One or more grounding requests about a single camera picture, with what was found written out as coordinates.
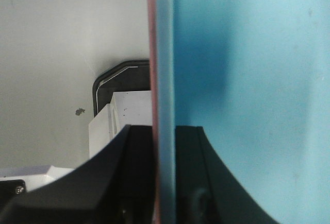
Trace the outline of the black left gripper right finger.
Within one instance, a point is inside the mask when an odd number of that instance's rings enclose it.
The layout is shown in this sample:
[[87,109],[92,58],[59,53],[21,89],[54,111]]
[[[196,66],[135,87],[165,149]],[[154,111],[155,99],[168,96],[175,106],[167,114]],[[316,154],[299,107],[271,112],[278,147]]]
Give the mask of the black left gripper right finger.
[[177,126],[177,223],[276,223],[215,152],[202,127]]

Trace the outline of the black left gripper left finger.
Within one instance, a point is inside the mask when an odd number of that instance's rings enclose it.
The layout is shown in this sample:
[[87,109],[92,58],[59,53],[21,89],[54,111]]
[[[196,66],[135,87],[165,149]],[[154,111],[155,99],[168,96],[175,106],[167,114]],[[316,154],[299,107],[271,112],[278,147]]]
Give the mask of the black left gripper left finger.
[[10,200],[1,223],[151,223],[154,199],[152,128],[126,125],[80,167]]

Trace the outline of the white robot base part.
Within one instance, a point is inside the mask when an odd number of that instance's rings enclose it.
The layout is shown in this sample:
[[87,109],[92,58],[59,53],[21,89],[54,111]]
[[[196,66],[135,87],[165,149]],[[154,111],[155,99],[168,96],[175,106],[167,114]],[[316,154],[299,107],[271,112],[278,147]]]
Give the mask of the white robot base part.
[[[152,125],[151,91],[114,92],[89,124],[89,158],[100,152],[124,125]],[[72,172],[72,168],[40,165],[1,169],[1,194],[33,191]]]

